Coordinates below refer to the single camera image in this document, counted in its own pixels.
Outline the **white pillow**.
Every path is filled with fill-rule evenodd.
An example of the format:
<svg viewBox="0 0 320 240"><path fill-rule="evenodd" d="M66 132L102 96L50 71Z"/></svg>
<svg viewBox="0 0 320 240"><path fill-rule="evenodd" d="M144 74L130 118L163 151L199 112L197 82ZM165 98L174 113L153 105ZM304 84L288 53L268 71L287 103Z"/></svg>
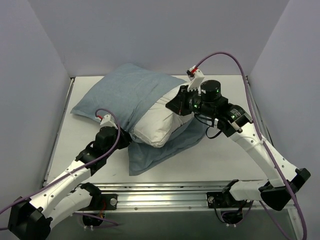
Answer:
<svg viewBox="0 0 320 240"><path fill-rule="evenodd" d="M161 148L184 131L194 115L191 113L179 116L166 108L166 104L178 94L179 89L180 86L177 86L164 94L135 124L131 132L135 142Z"/></svg>

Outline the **blue pillowcase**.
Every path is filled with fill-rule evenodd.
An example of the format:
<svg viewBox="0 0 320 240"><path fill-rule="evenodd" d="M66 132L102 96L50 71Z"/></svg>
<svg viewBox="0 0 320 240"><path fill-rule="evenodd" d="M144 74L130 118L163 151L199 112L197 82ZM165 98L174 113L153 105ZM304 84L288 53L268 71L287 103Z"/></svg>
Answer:
<svg viewBox="0 0 320 240"><path fill-rule="evenodd" d="M141 117L163 95L183 79L140 68L127 63L98 81L70 111L73 115L96 119L96 111L107 109L130 134ZM178 153L197 145L205 136L206 127L194 117L180 135L156 148L132 138L128 146L129 175L137 176Z"/></svg>

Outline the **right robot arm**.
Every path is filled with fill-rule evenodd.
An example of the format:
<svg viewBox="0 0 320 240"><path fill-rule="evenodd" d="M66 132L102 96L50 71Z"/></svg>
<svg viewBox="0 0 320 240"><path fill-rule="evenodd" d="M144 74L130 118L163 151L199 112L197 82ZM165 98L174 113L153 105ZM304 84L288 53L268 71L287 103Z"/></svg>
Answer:
<svg viewBox="0 0 320 240"><path fill-rule="evenodd" d="M222 96L217 80L207 80L200 89L192 91L182 85L165 106L179 116L194 114L217 120L217 128L242 147L266 175L264 180L231 181L222 190L222 200L227 206L245 200L263 201L273 210L281 211L291 200L291 194L296 194L311 176L306 168L291 164L259 135L252 117Z"/></svg>

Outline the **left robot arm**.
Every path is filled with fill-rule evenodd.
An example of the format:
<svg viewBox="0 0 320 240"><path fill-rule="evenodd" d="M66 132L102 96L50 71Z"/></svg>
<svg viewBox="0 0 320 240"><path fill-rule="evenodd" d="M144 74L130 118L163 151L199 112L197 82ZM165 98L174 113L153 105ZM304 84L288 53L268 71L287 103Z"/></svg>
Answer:
<svg viewBox="0 0 320 240"><path fill-rule="evenodd" d="M8 230L20 240L44 240L53 227L81 209L106 206L101 190L87 182L116 150L132 139L122 128L104 126L66 170L37 194L19 197L11 207Z"/></svg>

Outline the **aluminium left side rail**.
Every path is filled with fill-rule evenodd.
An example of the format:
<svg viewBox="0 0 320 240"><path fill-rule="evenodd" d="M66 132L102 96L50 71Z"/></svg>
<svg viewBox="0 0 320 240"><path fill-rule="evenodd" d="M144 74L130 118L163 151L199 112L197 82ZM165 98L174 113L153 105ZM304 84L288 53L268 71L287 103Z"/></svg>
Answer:
<svg viewBox="0 0 320 240"><path fill-rule="evenodd" d="M66 95L67 98L69 97L69 95L70 95L71 92L72 92L75 79L76 79L75 77L71 77L71 78L70 78L70 85L69 85L69 87L68 87L68 91L67 91L67 95Z"/></svg>

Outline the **aluminium rail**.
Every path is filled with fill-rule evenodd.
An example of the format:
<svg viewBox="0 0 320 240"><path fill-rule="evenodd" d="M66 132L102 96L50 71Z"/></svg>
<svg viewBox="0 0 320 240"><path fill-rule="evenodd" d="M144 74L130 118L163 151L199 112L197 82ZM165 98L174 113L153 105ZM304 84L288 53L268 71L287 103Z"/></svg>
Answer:
<svg viewBox="0 0 320 240"><path fill-rule="evenodd" d="M271 145L273 146L273 141L271 139L269 130L267 128L267 125L264 123L261 112L258 108L258 105L254 99L251 87L250 87L250 83L249 83L249 77L248 75L245 76L245 92L247 95L247 102L248 105L250 106L249 109L251 109L252 115L254 115L256 123L257 123L257 127L260 131L260 133L271 143Z"/></svg>
<svg viewBox="0 0 320 240"><path fill-rule="evenodd" d="M209 192L228 181L112 182L89 178L104 195L116 194L114 213L208 212Z"/></svg>
<svg viewBox="0 0 320 240"><path fill-rule="evenodd" d="M67 91L67 95L66 95L67 98L69 97L69 95L70 95L71 92L72 92L75 79L76 79L75 77L71 77L71 78L70 78L70 85L69 85L69 87L68 87L68 91Z"/></svg>

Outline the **aluminium right side rail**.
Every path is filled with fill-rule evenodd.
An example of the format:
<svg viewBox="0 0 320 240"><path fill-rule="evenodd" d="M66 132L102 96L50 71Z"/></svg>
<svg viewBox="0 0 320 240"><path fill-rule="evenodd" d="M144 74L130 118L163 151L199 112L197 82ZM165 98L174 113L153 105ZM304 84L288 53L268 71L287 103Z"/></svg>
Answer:
<svg viewBox="0 0 320 240"><path fill-rule="evenodd" d="M273 146L273 141L271 139L269 130L267 128L267 125L264 123L261 112L258 108L258 105L254 99L251 87L250 87L250 83L249 83L249 77L248 75L245 76L245 92L247 95L247 102L248 105L250 106L249 109L251 109L252 115L254 115L256 123L257 123L257 127L260 131L260 133L271 143L271 145Z"/></svg>

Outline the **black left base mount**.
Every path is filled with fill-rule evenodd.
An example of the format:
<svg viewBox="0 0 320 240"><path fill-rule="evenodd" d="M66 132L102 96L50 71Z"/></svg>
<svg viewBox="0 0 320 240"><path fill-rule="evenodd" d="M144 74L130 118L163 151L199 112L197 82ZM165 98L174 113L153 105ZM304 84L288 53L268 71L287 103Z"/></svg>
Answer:
<svg viewBox="0 0 320 240"><path fill-rule="evenodd" d="M118 195L115 193L93 196L89 205L82 207L81 211L114 211L117 209Z"/></svg>

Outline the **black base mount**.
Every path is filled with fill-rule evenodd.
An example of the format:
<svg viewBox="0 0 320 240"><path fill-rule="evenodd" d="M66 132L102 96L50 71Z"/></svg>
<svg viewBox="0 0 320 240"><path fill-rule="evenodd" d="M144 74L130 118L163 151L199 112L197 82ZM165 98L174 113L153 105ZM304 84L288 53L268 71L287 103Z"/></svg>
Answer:
<svg viewBox="0 0 320 240"><path fill-rule="evenodd" d="M115 193L93 196L89 205L82 207L81 211L114 211L117 209L118 195Z"/></svg>
<svg viewBox="0 0 320 240"><path fill-rule="evenodd" d="M206 200L210 209L238 209L250 206L250 202L246 200L237 201L229 193L222 193L221 191L207 192Z"/></svg>

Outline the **aluminium front rail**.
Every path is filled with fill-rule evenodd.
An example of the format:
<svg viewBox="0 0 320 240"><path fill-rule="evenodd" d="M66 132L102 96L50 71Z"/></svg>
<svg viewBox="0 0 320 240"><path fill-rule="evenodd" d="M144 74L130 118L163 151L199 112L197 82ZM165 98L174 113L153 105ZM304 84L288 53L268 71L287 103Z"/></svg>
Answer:
<svg viewBox="0 0 320 240"><path fill-rule="evenodd" d="M116 194L114 213L208 212L209 192L228 181L112 182L89 178L104 195Z"/></svg>

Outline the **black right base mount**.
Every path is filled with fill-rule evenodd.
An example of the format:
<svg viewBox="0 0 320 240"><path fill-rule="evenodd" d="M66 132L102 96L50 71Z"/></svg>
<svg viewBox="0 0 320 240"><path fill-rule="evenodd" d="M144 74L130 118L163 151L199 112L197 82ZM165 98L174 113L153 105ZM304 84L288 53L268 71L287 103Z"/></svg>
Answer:
<svg viewBox="0 0 320 240"><path fill-rule="evenodd" d="M238 209L250 206L250 202L246 200L237 201L229 193L222 193L221 191L207 192L206 200L210 209Z"/></svg>

